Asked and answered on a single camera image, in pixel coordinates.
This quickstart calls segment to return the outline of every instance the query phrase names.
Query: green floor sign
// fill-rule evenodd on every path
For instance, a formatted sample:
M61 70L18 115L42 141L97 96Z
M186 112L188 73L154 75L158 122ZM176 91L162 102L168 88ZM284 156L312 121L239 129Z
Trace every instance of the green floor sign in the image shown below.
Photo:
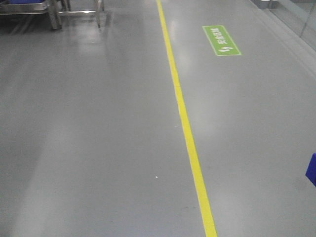
M217 56L241 55L224 26L203 26L203 29Z

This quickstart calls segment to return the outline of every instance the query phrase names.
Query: floor marking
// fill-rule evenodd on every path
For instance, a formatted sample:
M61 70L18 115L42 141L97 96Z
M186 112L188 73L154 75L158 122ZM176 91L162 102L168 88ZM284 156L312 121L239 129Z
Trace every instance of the floor marking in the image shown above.
M203 29L217 56L241 55L225 26L203 26Z
M166 50L168 54L168 60L170 64L170 69L171 69L171 74L172 74L172 79L173 79L173 86L176 93L183 132L184 132L184 136L185 136L185 140L187 144L188 155L190 158L192 173L193 173L193 177L194 177L194 181L196 185L197 197L198 197L200 210L202 214L205 234L206 234L206 237L217 237L213 215L211 211L211 206L209 204L207 191L206 191L206 187L204 183L204 178L202 175L202 170L201 170L200 162L198 160L198 153L197 153L196 145L195 145L192 130L191 130L191 125L189 122L187 109L186 109L184 99L183 99L183 93L181 90L178 70L176 67L175 60L174 60L174 55L172 51L172 46L170 42L168 28L166 25L166 20L164 17L161 0L156 0L156 1L157 1L158 11L159 11L159 16L160 16L161 27L163 31L163 37L164 37Z

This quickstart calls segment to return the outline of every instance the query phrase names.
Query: blue bin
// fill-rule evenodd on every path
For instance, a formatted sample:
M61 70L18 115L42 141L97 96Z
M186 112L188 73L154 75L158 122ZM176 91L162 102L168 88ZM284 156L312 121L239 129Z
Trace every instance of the blue bin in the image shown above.
M316 186L316 153L312 156L310 165L306 171L306 177Z
M44 0L10 0L10 4L32 4L32 3L41 3Z

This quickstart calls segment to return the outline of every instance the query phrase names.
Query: yellow line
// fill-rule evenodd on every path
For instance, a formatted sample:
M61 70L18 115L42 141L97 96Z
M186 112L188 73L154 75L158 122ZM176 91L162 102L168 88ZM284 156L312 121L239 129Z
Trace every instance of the yellow line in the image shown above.
M205 234L206 234L206 237L217 237L213 215L212 215L212 211L209 204L207 191L205 188L205 183L204 183L204 179L202 175L202 170L201 170L201 166L198 160L198 153L197 153L196 145L195 145L193 134L192 134L186 105L183 99L178 70L177 70L176 63L173 56L172 46L170 42L167 25L166 25L166 20L164 17L161 0L157 0L157 6L159 10L161 27L163 31L164 41L166 44L170 69L172 73L173 85L176 92L180 117L182 121L183 132L184 132L185 140L187 143L187 149L188 149L188 154L190 158L192 173L193 173L194 181L196 184L197 197L198 197L200 210L202 214Z

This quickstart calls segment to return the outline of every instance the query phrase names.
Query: epoxy floor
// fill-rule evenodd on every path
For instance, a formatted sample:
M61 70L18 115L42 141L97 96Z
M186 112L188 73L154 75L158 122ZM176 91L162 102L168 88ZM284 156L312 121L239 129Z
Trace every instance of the epoxy floor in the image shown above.
M205 236L156 2L105 3L0 19L1 237ZM162 5L218 237L316 236L315 76L249 0Z

